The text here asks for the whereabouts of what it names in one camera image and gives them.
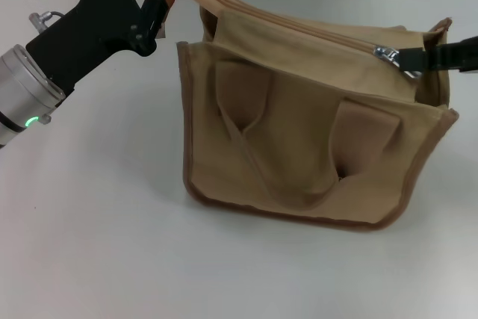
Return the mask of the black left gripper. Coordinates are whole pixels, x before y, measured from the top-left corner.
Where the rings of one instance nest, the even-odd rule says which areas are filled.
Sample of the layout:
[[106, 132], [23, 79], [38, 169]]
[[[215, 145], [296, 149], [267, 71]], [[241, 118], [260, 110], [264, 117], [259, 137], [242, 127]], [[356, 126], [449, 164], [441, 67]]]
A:
[[26, 50], [66, 95], [117, 52], [147, 57], [170, 6], [167, 0], [80, 0]]

